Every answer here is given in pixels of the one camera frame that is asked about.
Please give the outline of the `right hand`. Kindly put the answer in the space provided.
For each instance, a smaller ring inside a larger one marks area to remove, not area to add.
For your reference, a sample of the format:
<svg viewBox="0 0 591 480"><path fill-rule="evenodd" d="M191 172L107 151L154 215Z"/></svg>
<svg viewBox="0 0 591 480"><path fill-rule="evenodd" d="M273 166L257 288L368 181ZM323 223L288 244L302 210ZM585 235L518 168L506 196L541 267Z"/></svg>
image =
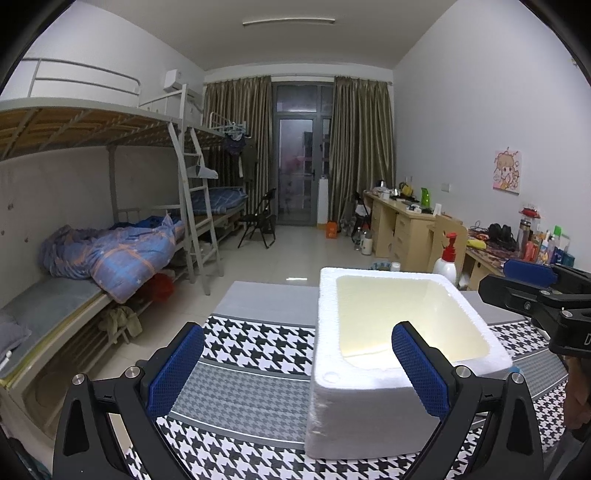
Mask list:
<svg viewBox="0 0 591 480"><path fill-rule="evenodd" d="M577 430L590 421L590 377L585 373L581 360L566 357L568 381L565 388L564 421L568 430Z"/></svg>

